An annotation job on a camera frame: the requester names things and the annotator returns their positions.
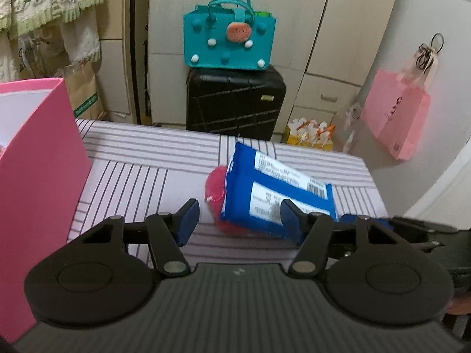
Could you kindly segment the cream knitted cardigan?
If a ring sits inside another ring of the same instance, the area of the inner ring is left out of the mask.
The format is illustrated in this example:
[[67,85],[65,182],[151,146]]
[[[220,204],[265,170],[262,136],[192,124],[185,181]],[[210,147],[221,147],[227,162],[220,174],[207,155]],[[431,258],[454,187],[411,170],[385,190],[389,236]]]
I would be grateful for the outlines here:
[[19,72],[12,40],[57,22],[72,62],[101,58],[95,7],[105,0],[1,0],[1,82],[16,81]]

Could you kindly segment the yellow white gift bag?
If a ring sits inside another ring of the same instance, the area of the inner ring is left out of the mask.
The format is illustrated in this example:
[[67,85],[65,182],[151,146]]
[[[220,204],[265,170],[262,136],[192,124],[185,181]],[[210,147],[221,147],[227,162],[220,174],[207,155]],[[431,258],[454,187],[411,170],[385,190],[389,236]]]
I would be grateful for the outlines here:
[[284,144],[332,151],[334,144],[332,136],[335,126],[327,122],[317,122],[315,119],[293,119],[287,123],[283,133]]

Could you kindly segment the pink paper bag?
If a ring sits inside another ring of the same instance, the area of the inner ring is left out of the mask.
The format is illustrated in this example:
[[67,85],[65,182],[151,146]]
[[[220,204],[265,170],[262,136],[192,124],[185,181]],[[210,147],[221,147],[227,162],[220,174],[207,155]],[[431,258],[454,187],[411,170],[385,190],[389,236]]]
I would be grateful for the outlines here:
[[361,111],[361,120],[390,155],[400,161],[413,156],[422,136],[431,97],[384,69],[375,74]]

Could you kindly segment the striped white tablecloth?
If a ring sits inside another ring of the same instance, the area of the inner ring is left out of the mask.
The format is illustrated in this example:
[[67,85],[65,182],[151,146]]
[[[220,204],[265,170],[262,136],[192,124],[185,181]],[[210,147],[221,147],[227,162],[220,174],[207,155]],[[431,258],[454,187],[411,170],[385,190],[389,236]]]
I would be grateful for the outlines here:
[[[141,222],[200,202],[200,221],[182,249],[190,264],[289,264],[295,249],[268,235],[226,234],[204,203],[207,176],[227,163],[236,139],[193,131],[80,119],[92,162],[69,231],[74,239],[111,215]],[[366,164],[358,157],[247,139],[246,144],[304,174],[329,183],[339,214],[382,218],[386,207]]]

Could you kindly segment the red fluffy plush ball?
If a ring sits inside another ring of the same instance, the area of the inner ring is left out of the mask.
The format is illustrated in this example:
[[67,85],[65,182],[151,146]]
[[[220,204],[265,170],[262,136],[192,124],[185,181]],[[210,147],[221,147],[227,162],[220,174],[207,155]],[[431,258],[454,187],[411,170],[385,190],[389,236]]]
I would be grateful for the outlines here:
[[246,236],[248,231],[245,228],[220,219],[226,194],[227,168],[227,166],[218,166],[208,175],[205,182],[205,202],[219,231],[230,236]]

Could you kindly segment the brown paper bag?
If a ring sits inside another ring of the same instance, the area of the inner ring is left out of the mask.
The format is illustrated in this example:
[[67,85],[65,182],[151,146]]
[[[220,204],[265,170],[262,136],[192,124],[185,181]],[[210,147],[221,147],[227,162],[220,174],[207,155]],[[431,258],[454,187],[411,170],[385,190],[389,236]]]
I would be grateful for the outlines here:
[[76,119],[103,119],[105,108],[99,97],[96,75],[91,61],[74,62],[55,73],[63,78],[69,103]]

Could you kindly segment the teal felt handbag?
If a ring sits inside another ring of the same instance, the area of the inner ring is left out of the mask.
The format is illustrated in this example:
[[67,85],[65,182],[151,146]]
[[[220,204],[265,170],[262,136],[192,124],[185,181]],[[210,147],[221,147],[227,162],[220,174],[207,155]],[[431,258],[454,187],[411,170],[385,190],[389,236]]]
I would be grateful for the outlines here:
[[183,16],[184,62],[190,68],[267,69],[276,19],[251,0],[212,0]]

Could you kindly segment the pink storage box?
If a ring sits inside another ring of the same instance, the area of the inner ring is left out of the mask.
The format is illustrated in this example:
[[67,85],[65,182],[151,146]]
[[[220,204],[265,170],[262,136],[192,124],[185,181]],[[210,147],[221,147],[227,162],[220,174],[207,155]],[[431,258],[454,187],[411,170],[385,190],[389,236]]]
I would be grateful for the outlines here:
[[1,84],[1,337],[8,342],[34,325],[24,280],[65,245],[90,168],[63,79]]

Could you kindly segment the blue wet wipes pack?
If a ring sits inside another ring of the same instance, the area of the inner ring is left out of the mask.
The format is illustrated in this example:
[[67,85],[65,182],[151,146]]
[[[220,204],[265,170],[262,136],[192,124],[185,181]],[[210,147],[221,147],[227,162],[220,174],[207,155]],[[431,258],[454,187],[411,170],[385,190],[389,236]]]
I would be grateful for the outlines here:
[[305,214],[337,218],[330,184],[237,142],[225,175],[220,219],[254,232],[288,238],[280,216],[285,199]]

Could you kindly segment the black suitcase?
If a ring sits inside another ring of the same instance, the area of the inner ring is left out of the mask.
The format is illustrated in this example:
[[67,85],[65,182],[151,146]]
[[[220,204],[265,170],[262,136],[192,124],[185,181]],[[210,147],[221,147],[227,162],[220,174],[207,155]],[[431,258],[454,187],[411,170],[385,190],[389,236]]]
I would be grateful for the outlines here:
[[286,90],[283,77],[272,66],[265,71],[190,69],[186,128],[269,140]]

